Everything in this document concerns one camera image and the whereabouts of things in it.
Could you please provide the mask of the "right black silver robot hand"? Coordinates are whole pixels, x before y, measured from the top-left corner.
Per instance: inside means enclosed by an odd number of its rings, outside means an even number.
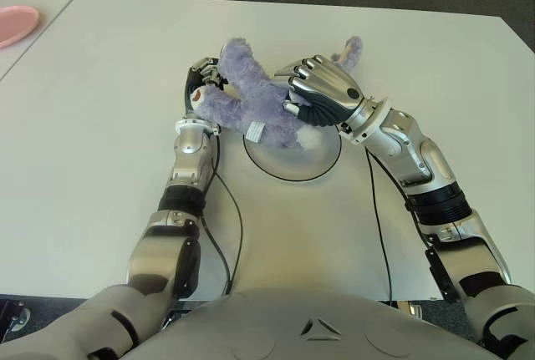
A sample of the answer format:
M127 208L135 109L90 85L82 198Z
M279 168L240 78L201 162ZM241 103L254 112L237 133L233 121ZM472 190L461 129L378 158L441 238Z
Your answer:
M322 55L304 58L279 69L274 80L305 102L293 98L284 109L312 126L332 126L351 120L367 105L357 82Z

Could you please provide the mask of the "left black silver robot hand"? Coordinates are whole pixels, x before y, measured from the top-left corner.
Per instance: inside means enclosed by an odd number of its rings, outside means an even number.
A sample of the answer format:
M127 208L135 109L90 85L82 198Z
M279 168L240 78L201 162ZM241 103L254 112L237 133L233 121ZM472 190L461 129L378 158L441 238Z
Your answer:
M192 95L196 89L211 84L223 91L224 86L228 84L228 80L219 73L218 62L218 58L205 57L189 67L184 88L184 105L187 117L195 116Z

